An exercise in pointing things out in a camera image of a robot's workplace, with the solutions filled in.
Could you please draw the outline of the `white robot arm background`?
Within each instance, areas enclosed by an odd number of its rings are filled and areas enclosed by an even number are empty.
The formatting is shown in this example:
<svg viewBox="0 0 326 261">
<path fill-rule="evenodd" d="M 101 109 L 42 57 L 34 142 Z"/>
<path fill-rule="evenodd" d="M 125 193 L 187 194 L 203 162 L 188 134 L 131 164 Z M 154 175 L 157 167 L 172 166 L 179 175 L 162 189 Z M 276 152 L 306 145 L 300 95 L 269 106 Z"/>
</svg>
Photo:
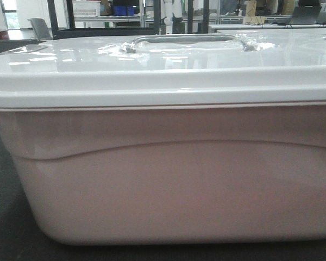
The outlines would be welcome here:
<svg viewBox="0 0 326 261">
<path fill-rule="evenodd" d="M 174 23 L 183 20 L 183 9 L 181 0 L 163 0 L 162 18 L 166 26 L 172 26 Z"/>
</svg>

